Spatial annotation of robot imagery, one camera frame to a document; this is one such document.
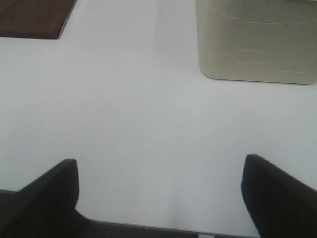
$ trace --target brown mat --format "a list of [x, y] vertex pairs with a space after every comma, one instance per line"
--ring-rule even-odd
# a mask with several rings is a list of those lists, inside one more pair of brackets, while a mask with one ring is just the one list
[[0, 0], [0, 36], [56, 39], [75, 0]]

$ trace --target white tabletop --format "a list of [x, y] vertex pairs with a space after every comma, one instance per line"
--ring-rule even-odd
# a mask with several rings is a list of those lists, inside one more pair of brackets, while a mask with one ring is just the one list
[[76, 158], [89, 218], [258, 237], [244, 158], [317, 188], [316, 103], [204, 76], [193, 0], [78, 0], [59, 40], [0, 38], [0, 188]]

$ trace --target beige box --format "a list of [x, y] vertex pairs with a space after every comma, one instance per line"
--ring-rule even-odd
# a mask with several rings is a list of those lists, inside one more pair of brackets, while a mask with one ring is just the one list
[[317, 81], [317, 1], [196, 0], [199, 63], [214, 79]]

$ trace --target table surface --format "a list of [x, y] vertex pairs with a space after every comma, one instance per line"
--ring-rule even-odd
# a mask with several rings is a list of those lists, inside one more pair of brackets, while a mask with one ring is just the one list
[[317, 188], [317, 85], [204, 76], [193, 0], [78, 0], [59, 40], [0, 52], [1, 189], [76, 158], [89, 218], [258, 237], [247, 154]]

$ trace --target black plastic part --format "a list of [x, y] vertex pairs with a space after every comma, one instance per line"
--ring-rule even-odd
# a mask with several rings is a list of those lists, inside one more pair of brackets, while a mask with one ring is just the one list
[[18, 192], [0, 190], [1, 238], [198, 238], [197, 234], [107, 225], [76, 210], [76, 160], [64, 160]]
[[317, 192], [258, 155], [248, 155], [242, 195], [262, 238], [317, 237]]

